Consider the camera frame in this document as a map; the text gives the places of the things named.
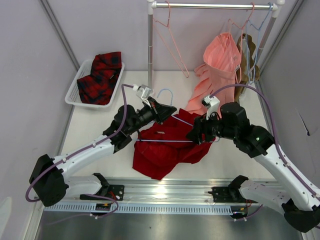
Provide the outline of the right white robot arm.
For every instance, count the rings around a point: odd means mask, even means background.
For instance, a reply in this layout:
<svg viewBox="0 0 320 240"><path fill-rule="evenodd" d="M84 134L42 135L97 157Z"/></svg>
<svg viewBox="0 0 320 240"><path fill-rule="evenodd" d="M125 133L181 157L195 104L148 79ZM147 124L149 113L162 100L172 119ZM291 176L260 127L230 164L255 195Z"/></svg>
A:
<svg viewBox="0 0 320 240"><path fill-rule="evenodd" d="M260 203L283 215L302 233L319 228L320 189L289 160L267 129L250 124L245 109L237 102L224 104L220 114L196 117L186 135L198 145L215 137L232 140L237 149L260 163L284 189L274 190L239 175L228 185L232 201L246 199Z"/></svg>

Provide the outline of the red skirt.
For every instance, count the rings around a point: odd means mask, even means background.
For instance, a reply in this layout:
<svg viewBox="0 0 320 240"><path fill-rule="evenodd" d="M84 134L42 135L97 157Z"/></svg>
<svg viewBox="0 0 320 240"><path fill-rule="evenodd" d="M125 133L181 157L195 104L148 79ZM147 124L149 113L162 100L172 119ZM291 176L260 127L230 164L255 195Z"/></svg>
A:
<svg viewBox="0 0 320 240"><path fill-rule="evenodd" d="M180 109L174 116L193 125L196 113ZM154 123L150 128L138 133L144 140L187 140L186 135L193 127L174 119L172 116L163 124ZM210 142L198 145L193 142L144 142L134 143L132 168L155 180L162 180L177 164L196 164L208 152Z"/></svg>

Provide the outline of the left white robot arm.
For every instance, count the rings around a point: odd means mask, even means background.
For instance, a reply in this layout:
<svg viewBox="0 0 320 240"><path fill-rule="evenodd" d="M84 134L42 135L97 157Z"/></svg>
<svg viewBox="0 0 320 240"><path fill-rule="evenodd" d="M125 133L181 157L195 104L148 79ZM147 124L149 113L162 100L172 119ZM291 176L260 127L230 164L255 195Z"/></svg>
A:
<svg viewBox="0 0 320 240"><path fill-rule="evenodd" d="M152 97L147 98L141 109L124 104L110 126L92 142L64 155L40 156L29 178L30 187L45 207L66 197L105 199L109 186L100 173L88 177L75 177L74 174L96 160L119 152L132 141L133 133L151 122L163 124L176 110Z"/></svg>

